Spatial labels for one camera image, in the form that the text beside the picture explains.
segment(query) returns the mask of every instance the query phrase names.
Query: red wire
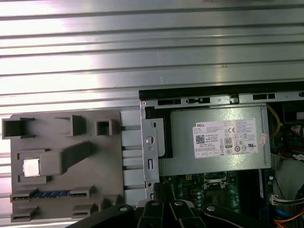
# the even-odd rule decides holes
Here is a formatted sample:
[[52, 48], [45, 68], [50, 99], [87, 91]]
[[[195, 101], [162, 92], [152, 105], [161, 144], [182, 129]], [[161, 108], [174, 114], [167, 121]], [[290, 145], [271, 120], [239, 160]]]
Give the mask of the red wire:
[[280, 155], [282, 156], [282, 157], [284, 157], [284, 158], [293, 158], [293, 157], [287, 157], [286, 155], [285, 155], [285, 151], [286, 150], [298, 150], [298, 151], [303, 151], [304, 152], [304, 148], [301, 148], [301, 147], [295, 147], [295, 146], [290, 146], [290, 147], [286, 147], [286, 148], [282, 148], [282, 149], [280, 149]]

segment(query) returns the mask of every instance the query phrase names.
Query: barcode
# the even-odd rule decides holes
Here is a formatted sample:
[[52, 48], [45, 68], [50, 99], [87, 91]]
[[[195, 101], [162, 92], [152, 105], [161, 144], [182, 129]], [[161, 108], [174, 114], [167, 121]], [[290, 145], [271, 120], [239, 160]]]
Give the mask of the barcode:
[[205, 136], [204, 135], [196, 135], [196, 144], [203, 144], [205, 143]]

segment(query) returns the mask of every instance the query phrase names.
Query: ventilation opening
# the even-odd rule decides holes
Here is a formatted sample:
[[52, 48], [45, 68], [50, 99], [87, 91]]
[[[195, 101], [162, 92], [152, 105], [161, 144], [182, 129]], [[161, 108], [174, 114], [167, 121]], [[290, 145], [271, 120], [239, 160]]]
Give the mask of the ventilation opening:
[[79, 213], [73, 213], [73, 216], [87, 216], [87, 212], [79, 212]]
[[254, 100], [266, 100], [266, 99], [275, 99], [276, 94], [255, 94], [252, 95]]
[[181, 100], [180, 99], [170, 99], [170, 100], [158, 100], [158, 105], [180, 105]]

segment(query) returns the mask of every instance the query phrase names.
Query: white connector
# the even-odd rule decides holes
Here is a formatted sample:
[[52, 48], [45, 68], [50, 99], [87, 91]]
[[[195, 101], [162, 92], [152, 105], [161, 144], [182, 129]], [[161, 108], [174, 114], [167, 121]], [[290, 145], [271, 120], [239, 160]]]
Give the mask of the white connector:
[[271, 195], [270, 196], [270, 203], [271, 203], [271, 205], [278, 205], [278, 203], [274, 201], [274, 197], [279, 198], [278, 195]]

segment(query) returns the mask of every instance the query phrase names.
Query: sticker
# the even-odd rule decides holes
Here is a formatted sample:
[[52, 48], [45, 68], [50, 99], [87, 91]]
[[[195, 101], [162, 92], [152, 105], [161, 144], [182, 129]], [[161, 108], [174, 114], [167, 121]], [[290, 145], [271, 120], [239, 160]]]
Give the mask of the sticker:
[[297, 134], [300, 134], [301, 126], [300, 125], [294, 125], [291, 127], [291, 130]]
[[267, 134], [262, 134], [262, 137], [261, 137], [259, 145], [264, 146], [265, 143], [266, 143], [267, 137], [268, 137]]
[[195, 158], [257, 153], [255, 119], [196, 123]]
[[302, 155], [302, 154], [298, 154], [298, 155], [294, 154], [293, 157], [296, 158], [299, 161], [304, 160], [304, 155]]

